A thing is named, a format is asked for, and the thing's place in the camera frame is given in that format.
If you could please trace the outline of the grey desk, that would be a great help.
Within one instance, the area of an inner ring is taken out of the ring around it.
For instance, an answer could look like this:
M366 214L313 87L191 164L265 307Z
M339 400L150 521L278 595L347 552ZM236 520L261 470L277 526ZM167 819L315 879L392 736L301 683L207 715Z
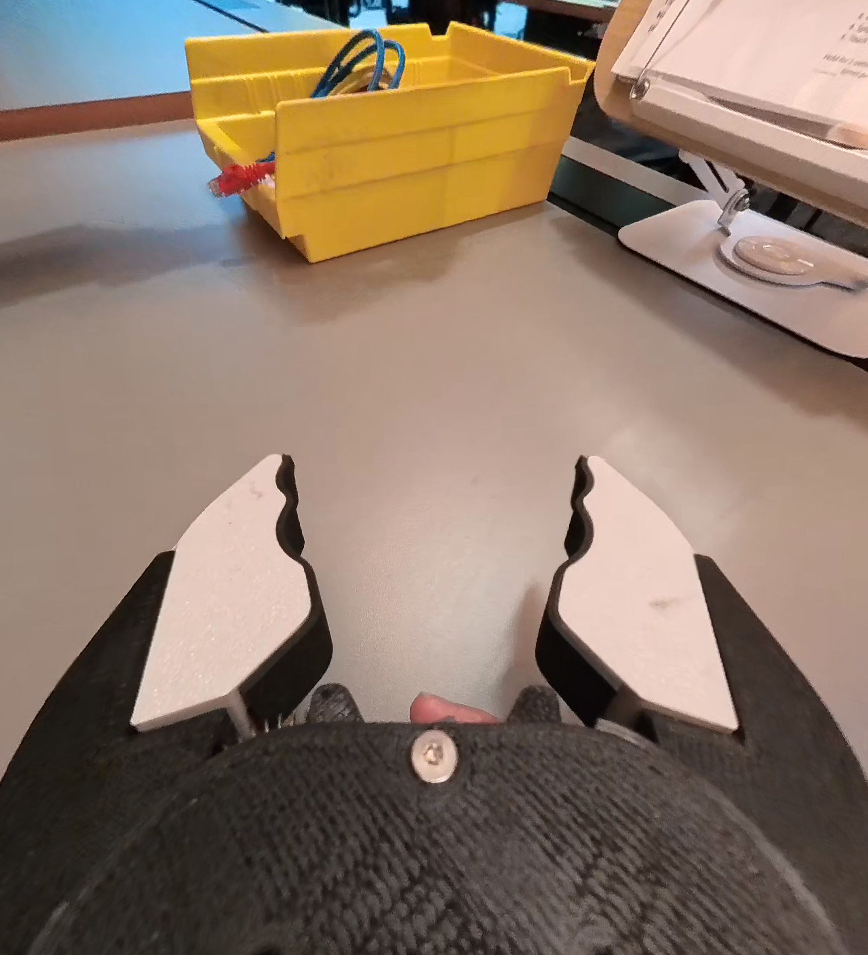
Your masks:
M310 265L194 129L0 144L0 779L152 558L266 456L369 719L508 711L604 458L712 557L868 777L868 371L541 204Z

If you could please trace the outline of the printed instruction sheet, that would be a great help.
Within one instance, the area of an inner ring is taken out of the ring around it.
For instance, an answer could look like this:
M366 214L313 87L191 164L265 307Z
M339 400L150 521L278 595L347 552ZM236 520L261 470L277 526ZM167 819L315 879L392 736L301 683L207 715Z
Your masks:
M868 149L868 1L651 2L611 69Z

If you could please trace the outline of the grey table with wooden edge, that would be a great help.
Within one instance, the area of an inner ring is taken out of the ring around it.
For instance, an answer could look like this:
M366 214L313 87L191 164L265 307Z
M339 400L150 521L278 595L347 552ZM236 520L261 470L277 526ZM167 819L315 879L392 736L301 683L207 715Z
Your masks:
M187 39L337 27L276 2L0 1L0 142L187 120Z

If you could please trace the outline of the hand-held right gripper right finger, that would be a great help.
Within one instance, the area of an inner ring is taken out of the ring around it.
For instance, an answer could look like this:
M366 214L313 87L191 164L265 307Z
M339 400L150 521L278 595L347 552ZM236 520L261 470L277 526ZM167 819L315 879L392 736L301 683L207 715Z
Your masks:
M715 734L736 704L693 547L607 460L574 466L565 561L551 580L535 659L587 727L657 715Z

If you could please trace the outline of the person's right hand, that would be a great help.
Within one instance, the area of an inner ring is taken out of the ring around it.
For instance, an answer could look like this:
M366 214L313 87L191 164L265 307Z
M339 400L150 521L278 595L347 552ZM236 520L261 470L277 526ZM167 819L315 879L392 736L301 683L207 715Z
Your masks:
M420 693L412 701L408 720L415 724L441 723L498 724L501 721L486 710L452 702L433 693Z

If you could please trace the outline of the yellow storage bin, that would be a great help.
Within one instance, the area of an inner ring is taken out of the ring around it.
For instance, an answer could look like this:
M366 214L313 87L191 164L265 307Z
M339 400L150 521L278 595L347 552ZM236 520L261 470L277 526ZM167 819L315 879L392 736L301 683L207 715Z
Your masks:
M462 23L185 51L210 189L310 263L543 201L595 68Z

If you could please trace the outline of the wooden document stand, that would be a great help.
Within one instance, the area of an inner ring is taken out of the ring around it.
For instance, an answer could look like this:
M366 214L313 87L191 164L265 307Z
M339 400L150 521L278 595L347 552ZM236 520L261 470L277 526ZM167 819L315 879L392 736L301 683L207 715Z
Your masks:
M614 76L650 3L619 4L596 100L676 147L707 197L622 227L621 245L826 352L868 359L868 149L679 82Z

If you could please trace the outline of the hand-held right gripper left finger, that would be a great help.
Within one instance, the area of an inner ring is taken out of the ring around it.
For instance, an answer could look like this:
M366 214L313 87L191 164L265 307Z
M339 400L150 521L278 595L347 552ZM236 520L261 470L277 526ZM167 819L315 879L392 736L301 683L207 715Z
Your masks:
M213 712L242 739L294 714L333 644L305 559L295 462L270 455L177 542L131 712L139 732Z

